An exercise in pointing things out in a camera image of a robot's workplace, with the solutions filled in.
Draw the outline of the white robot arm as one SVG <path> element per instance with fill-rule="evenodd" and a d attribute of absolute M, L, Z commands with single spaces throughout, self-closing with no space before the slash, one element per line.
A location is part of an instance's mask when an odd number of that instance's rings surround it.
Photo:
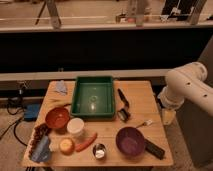
<path fill-rule="evenodd" d="M 208 71 L 201 62 L 192 62 L 169 70 L 166 86 L 157 98 L 162 104 L 162 121 L 170 125 L 176 111 L 189 100 L 213 116 L 213 88 L 205 84 Z"/>

